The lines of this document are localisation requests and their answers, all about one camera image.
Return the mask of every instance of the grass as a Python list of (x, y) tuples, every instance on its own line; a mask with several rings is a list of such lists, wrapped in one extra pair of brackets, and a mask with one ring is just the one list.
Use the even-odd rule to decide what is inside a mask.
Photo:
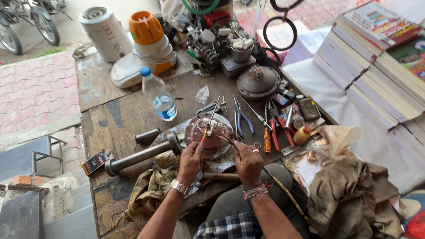
[(47, 56), (47, 55), (58, 53), (58, 52), (62, 52), (62, 51), (65, 51), (65, 50), (66, 50), (66, 48), (60, 47), (60, 46), (55, 46), (55, 47), (47, 48), (43, 52), (40, 52), (38, 54), (35, 54), (34, 55), (34, 58)]

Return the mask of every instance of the pliers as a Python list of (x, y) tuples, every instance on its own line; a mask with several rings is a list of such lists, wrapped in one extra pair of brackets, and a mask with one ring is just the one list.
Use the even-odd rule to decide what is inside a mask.
[(239, 100), (233, 96), (233, 100), (235, 101), (236, 110), (238, 111), (238, 133), (239, 136), (243, 136), (243, 132), (241, 129), (241, 117), (248, 123), (249, 129), (251, 130), (251, 133), (254, 133), (254, 126), (252, 125), (251, 121), (248, 119), (248, 117), (243, 113), (241, 104), (239, 103)]
[[(279, 149), (278, 139), (276, 137), (276, 120), (278, 120), (278, 122), (279, 122), (279, 124), (281, 125), (282, 128), (285, 127), (285, 121), (283, 120), (282, 116), (279, 116), (278, 108), (276, 107), (276, 105), (272, 101), (269, 101), (267, 103), (267, 108), (268, 108), (268, 110), (270, 112), (270, 116), (271, 116), (269, 123), (272, 126), (273, 142), (275, 143), (276, 150), (279, 151), (280, 149)], [(292, 140), (291, 133), (289, 131), (286, 131), (286, 130), (285, 130), (285, 133), (286, 133), (286, 136), (288, 137), (289, 143), (291, 144), (292, 147), (294, 147), (295, 145), (294, 145), (294, 142)]]

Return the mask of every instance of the red-handled pliers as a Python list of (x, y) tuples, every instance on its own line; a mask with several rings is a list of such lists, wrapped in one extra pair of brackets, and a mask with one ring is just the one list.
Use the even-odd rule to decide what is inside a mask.
[[(285, 121), (283, 119), (282, 116), (279, 116), (278, 114), (278, 108), (276, 107), (276, 105), (272, 102), (269, 101), (267, 103), (267, 108), (270, 112), (271, 118), (269, 120), (270, 125), (272, 126), (272, 137), (273, 137), (273, 142), (275, 143), (275, 147), (276, 150), (279, 151), (279, 144), (278, 144), (278, 139), (276, 137), (276, 120), (279, 122), (279, 124), (281, 125), (281, 127), (285, 127)], [(294, 147), (294, 142), (292, 140), (291, 134), (289, 131), (285, 131), (286, 136), (288, 137), (289, 143), (291, 144), (292, 147)]]

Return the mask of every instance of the silver wristwatch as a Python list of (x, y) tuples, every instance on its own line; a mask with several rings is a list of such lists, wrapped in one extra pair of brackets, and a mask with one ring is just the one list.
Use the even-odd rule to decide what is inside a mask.
[(186, 195), (187, 191), (189, 190), (189, 187), (184, 186), (177, 180), (173, 180), (171, 182), (171, 187), (176, 189), (177, 191), (181, 192), (182, 194)]

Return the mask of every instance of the wooden workbench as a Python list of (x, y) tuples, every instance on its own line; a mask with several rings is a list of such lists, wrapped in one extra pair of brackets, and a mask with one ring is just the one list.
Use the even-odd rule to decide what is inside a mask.
[[(208, 103), (224, 95), (228, 102), (225, 116), (234, 125), (233, 95), (238, 95), (236, 80), (229, 80), (220, 69), (216, 69), (211, 77), (194, 75), (191, 71), (180, 75), (169, 76), (166, 87), (172, 97), (182, 96), (182, 100), (176, 100), (178, 115), (171, 122), (160, 120), (140, 90), (140, 86), (130, 90), (117, 88), (109, 79), (111, 64), (98, 60), (97, 54), (84, 62), (90, 63), (88, 67), (77, 69), (79, 84), (80, 104), (82, 104), (82, 125), (87, 147), (87, 157), (91, 158), (102, 149), (113, 152), (115, 159), (139, 152), (148, 147), (136, 144), (135, 134), (159, 127), (165, 131), (194, 116), (196, 111), (203, 107), (195, 99), (198, 90), (204, 86), (209, 88)], [(256, 111), (264, 115), (264, 102), (250, 102)], [(246, 144), (259, 142), (263, 144), (264, 125), (254, 114), (241, 102), (243, 111), (254, 125), (255, 132), (249, 132), (248, 125), (242, 121), (242, 129), (247, 134), (243, 137)], [(280, 148), (289, 146), (286, 134), (278, 131)], [(272, 163), (282, 157), (273, 146), (272, 153), (266, 155), (260, 150), (266, 164)], [(90, 177), (90, 188), (93, 199), (93, 209), (98, 229), (98, 237), (102, 239), (112, 238), (136, 238), (140, 228), (133, 222), (127, 221), (122, 212), (128, 207), (134, 182), (145, 170), (151, 168), (152, 160), (146, 160), (122, 170), (120, 176), (110, 177), (104, 169), (99, 170)], [(187, 197), (181, 208), (181, 216), (188, 213), (192, 208), (205, 202), (227, 190), (235, 182), (213, 181), (198, 190), (195, 194)]]

